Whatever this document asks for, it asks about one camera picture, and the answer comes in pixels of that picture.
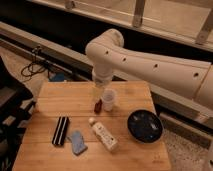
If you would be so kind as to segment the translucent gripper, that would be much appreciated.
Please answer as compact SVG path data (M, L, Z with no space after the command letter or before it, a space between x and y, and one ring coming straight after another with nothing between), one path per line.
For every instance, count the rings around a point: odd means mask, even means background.
M93 97L99 100L103 94L104 89L110 83L110 75L104 72L92 72L92 80L94 82Z

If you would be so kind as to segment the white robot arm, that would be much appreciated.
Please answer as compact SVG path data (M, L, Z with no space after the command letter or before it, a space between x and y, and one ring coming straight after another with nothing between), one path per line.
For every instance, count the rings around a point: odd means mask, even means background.
M120 70L213 110L210 62L125 49L123 35L117 29L108 29L92 39L85 52L93 63L96 85L108 85L114 70Z

